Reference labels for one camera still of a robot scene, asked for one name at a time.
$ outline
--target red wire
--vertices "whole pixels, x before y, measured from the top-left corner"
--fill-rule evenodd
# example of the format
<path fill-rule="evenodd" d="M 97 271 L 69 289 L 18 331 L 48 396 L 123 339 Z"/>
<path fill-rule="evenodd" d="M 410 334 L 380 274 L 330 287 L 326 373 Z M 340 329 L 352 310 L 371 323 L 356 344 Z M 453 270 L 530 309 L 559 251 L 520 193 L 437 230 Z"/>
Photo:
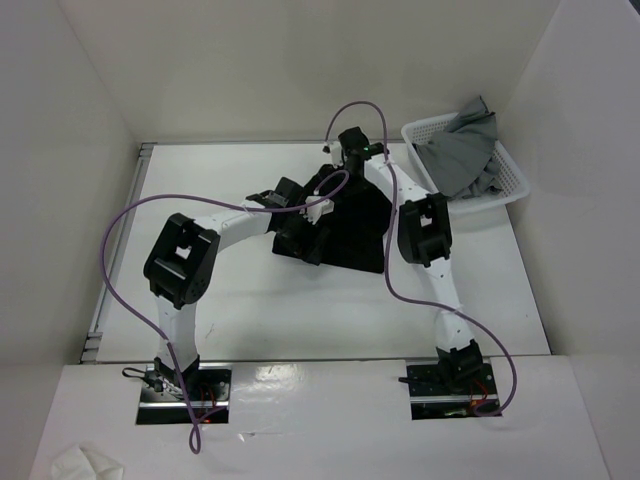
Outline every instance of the red wire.
<path fill-rule="evenodd" d="M 478 400 L 477 403 L 473 399 L 473 383 L 478 385 L 480 387 L 480 389 L 482 390 L 482 399 Z M 470 409 L 475 407 L 476 404 L 477 405 L 482 405 L 487 400 L 487 397 L 489 396 L 489 390 L 487 390 L 487 387 L 485 387 L 479 380 L 474 378 L 473 379 L 473 383 L 469 385 L 469 391 L 471 392 L 471 394 L 470 394 L 471 400 L 469 401 L 469 408 Z"/>

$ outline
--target white tissue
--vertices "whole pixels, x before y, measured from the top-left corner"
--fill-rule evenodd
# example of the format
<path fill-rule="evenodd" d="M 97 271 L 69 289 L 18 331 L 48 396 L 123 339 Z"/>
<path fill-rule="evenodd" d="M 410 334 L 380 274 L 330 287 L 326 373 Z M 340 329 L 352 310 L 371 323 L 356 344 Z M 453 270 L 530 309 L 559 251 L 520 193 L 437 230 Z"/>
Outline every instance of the white tissue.
<path fill-rule="evenodd" d="M 53 480 L 122 480 L 124 467 L 115 460 L 75 445 L 56 458 Z"/>

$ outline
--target cable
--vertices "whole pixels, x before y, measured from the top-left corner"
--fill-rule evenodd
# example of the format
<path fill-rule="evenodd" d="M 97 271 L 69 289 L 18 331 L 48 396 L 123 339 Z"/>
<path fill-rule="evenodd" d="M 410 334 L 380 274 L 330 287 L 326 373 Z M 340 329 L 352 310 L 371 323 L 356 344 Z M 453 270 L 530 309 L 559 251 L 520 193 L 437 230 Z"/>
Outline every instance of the cable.
<path fill-rule="evenodd" d="M 383 135 L 382 144 L 384 146 L 383 154 L 384 154 L 384 159 L 387 162 L 387 166 L 389 167 L 389 173 L 391 174 L 391 181 L 392 181 L 392 188 L 393 188 L 393 198 L 391 200 L 391 218 L 389 219 L 389 230 L 387 233 L 387 241 L 386 241 L 385 253 L 384 253 L 384 280 L 387 285 L 387 290 L 389 290 L 389 293 L 391 293 L 391 295 L 393 295 L 396 299 L 402 302 L 411 303 L 414 305 L 425 305 L 427 307 L 435 307 L 441 310 L 445 310 L 447 312 L 454 313 L 455 315 L 462 318 L 463 320 L 466 320 L 472 325 L 475 325 L 476 327 L 478 327 L 480 330 L 486 333 L 496 343 L 496 345 L 498 345 L 498 347 L 500 347 L 500 350 L 502 350 L 502 353 L 504 353 L 504 356 L 507 359 L 507 362 L 509 362 L 509 366 L 511 367 L 513 382 L 511 384 L 511 391 L 509 392 L 509 396 L 507 397 L 507 400 L 500 406 L 500 408 L 488 414 L 478 412 L 478 407 L 475 407 L 474 409 L 474 413 L 479 417 L 492 417 L 495 415 L 499 415 L 509 406 L 509 404 L 513 400 L 513 397 L 516 394 L 516 389 L 518 387 L 518 373 L 516 372 L 516 365 L 513 362 L 513 358 L 511 357 L 511 354 L 507 351 L 506 347 L 500 341 L 500 339 L 498 339 L 498 337 L 496 337 L 494 333 L 491 330 L 489 330 L 487 327 L 485 327 L 483 324 L 481 324 L 477 320 L 474 320 L 469 315 L 458 311 L 454 307 L 450 305 L 446 305 L 444 303 L 440 303 L 440 302 L 433 302 L 430 300 L 417 300 L 414 298 L 408 298 L 408 297 L 402 296 L 398 292 L 396 292 L 396 290 L 393 288 L 393 285 L 391 284 L 391 272 L 390 272 L 391 240 L 393 238 L 393 229 L 395 226 L 396 213 L 397 213 L 397 207 L 398 207 L 398 179 L 396 177 L 396 172 L 393 169 L 393 166 L 389 162 L 389 152 L 387 149 L 389 135 L 388 135 L 388 129 L 387 129 L 387 120 L 384 117 L 384 113 L 382 113 L 382 110 L 380 109 L 380 107 L 378 107 L 375 103 L 370 102 L 368 100 L 356 100 L 355 102 L 347 103 L 346 105 L 341 107 L 331 119 L 331 122 L 329 123 L 329 127 L 327 128 L 327 133 L 325 134 L 325 137 L 324 137 L 324 143 L 328 145 L 329 135 L 331 134 L 331 128 L 333 127 L 333 124 L 335 123 L 338 116 L 344 110 L 354 105 L 368 105 L 372 107 L 376 112 L 378 112 L 378 115 L 380 116 L 380 121 L 382 122 L 382 135 Z"/>
<path fill-rule="evenodd" d="M 128 373 L 128 372 L 127 372 L 128 370 L 130 370 L 130 371 L 132 371 L 132 372 L 135 372 L 135 373 L 139 373 L 139 374 L 141 374 L 142 376 L 133 375 L 133 374 L 131 374 L 131 373 Z M 124 367 L 124 368 L 122 369 L 122 376 L 123 376 L 123 377 L 125 377 L 125 378 L 137 378 L 137 379 L 139 379 L 139 380 L 144 380 L 144 375 L 145 375 L 145 372 L 143 372 L 142 370 L 138 370 L 137 368 L 133 368 L 133 367 Z"/>
<path fill-rule="evenodd" d="M 140 320 L 142 320 L 148 327 L 153 329 L 153 331 L 155 331 L 160 336 L 160 338 L 162 338 L 164 340 L 164 342 L 166 343 L 167 350 L 169 350 L 169 355 L 171 356 L 171 360 L 173 361 L 173 366 L 174 366 L 174 369 L 176 371 L 176 376 L 178 377 L 178 383 L 180 384 L 179 385 L 180 389 L 184 392 L 184 401 L 185 401 L 185 404 L 187 406 L 187 412 L 189 413 L 189 419 L 191 420 L 191 424 L 193 425 L 193 427 L 191 429 L 191 433 L 189 435 L 189 448 L 191 449 L 191 451 L 194 454 L 200 453 L 200 449 L 202 447 L 202 439 L 200 437 L 200 429 L 198 428 L 198 425 L 202 421 L 204 421 L 204 419 L 208 418 L 210 415 L 212 415 L 216 411 L 221 410 L 224 407 L 217 408 L 217 409 L 214 408 L 209 413 L 207 413 L 206 415 L 204 415 L 204 416 L 202 416 L 200 418 L 198 418 L 196 416 L 196 414 L 195 414 L 195 412 L 193 410 L 193 406 L 191 405 L 191 401 L 189 399 L 189 395 L 187 393 L 188 392 L 187 386 L 186 386 L 186 383 L 185 383 L 184 378 L 182 376 L 182 372 L 180 370 L 180 365 L 178 363 L 178 358 L 176 357 L 176 352 L 173 349 L 173 345 L 169 341 L 169 337 L 167 336 L 166 333 L 164 333 L 164 331 L 162 331 L 162 329 L 160 327 L 158 327 L 156 324 L 154 324 L 151 320 L 149 320 L 142 313 L 140 313 L 138 310 L 136 310 L 132 305 L 130 305 L 124 298 L 122 298 L 120 296 L 120 294 L 114 288 L 113 284 L 111 283 L 111 280 L 109 279 L 109 275 L 107 273 L 106 251 L 107 251 L 107 242 L 109 241 L 109 236 L 111 235 L 111 232 L 113 231 L 114 227 L 118 224 L 120 219 L 122 217 L 124 217 L 127 213 L 129 213 L 131 210 L 139 207 L 140 205 L 144 205 L 145 203 L 153 202 L 155 200 L 164 200 L 164 199 L 193 200 L 193 201 L 196 201 L 196 202 L 202 202 L 202 203 L 208 203 L 208 204 L 211 204 L 211 205 L 217 205 L 219 207 L 228 208 L 230 210 L 243 211 L 243 212 L 252 212 L 252 213 L 291 213 L 291 212 L 298 212 L 300 210 L 304 210 L 304 209 L 312 207 L 314 205 L 318 205 L 319 203 L 322 203 L 325 200 L 330 199 L 335 194 L 337 194 L 340 190 L 342 190 L 344 188 L 344 186 L 347 184 L 347 182 L 349 181 L 349 172 L 347 172 L 346 170 L 336 170 L 331 175 L 329 175 L 327 178 L 325 178 L 323 180 L 323 182 L 321 182 L 321 184 L 318 186 L 318 188 L 320 186 L 324 185 L 326 182 L 328 182 L 330 179 L 334 178 L 337 175 L 342 175 L 344 177 L 342 179 L 342 182 L 340 182 L 340 185 L 338 185 L 336 188 L 334 188 L 327 195 L 324 195 L 324 196 L 320 197 L 319 199 L 314 200 L 313 202 L 309 202 L 309 203 L 306 203 L 306 204 L 303 204 L 303 205 L 297 205 L 297 206 L 293 206 L 293 207 L 284 207 L 284 208 L 241 207 L 241 206 L 238 206 L 238 205 L 233 205 L 231 203 L 226 203 L 226 202 L 221 202 L 221 201 L 218 201 L 218 200 L 213 200 L 213 199 L 210 199 L 210 198 L 198 197 L 196 195 L 183 195 L 183 194 L 178 194 L 178 193 L 167 193 L 167 194 L 153 195 L 151 197 L 142 198 L 142 199 L 140 199 L 140 200 L 138 200 L 136 202 L 133 202 L 132 204 L 130 204 L 127 207 L 125 207 L 115 217 L 113 217 L 113 219 L 111 219 L 111 221 L 109 222 L 109 225 L 107 225 L 107 228 L 106 228 L 106 230 L 104 232 L 104 235 L 102 236 L 102 240 L 100 242 L 100 262 L 99 262 L 99 264 L 100 264 L 100 274 L 102 275 L 102 280 L 104 281 L 104 284 L 107 287 L 107 290 L 109 290 L 109 293 L 111 293 L 113 298 L 118 303 L 120 303 L 120 305 L 122 305 L 126 310 L 128 310 L 135 317 L 137 317 Z"/>

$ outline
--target black bracket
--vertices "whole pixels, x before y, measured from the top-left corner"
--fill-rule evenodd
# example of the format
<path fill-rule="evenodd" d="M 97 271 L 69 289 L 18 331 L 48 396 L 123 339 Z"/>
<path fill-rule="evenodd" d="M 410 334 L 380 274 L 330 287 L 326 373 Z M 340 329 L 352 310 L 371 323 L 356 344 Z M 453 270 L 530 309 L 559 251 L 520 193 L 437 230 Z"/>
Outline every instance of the black bracket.
<path fill-rule="evenodd" d="M 195 303 L 211 282 L 220 236 L 181 213 L 167 220 L 144 265 L 151 291 L 176 309 Z M 179 249 L 188 250 L 183 257 Z"/>
<path fill-rule="evenodd" d="M 438 352 L 438 370 L 445 385 L 455 389 L 466 385 L 470 378 L 482 368 L 482 353 L 475 340 L 468 346 L 446 352 L 436 348 Z"/>
<path fill-rule="evenodd" d="M 447 199 L 442 193 L 411 200 L 398 209 L 398 248 L 407 263 L 431 266 L 451 254 L 451 224 Z"/>

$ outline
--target gray cloth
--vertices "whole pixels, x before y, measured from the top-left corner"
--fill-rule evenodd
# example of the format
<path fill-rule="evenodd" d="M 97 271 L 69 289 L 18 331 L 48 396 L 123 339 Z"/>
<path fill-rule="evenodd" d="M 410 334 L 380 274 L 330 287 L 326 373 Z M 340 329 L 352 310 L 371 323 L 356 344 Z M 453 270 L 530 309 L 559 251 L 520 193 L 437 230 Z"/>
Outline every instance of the gray cloth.
<path fill-rule="evenodd" d="M 436 187 L 449 198 L 477 197 L 502 191 L 493 159 L 498 138 L 495 115 L 478 97 L 465 106 L 429 143 L 416 151 Z"/>

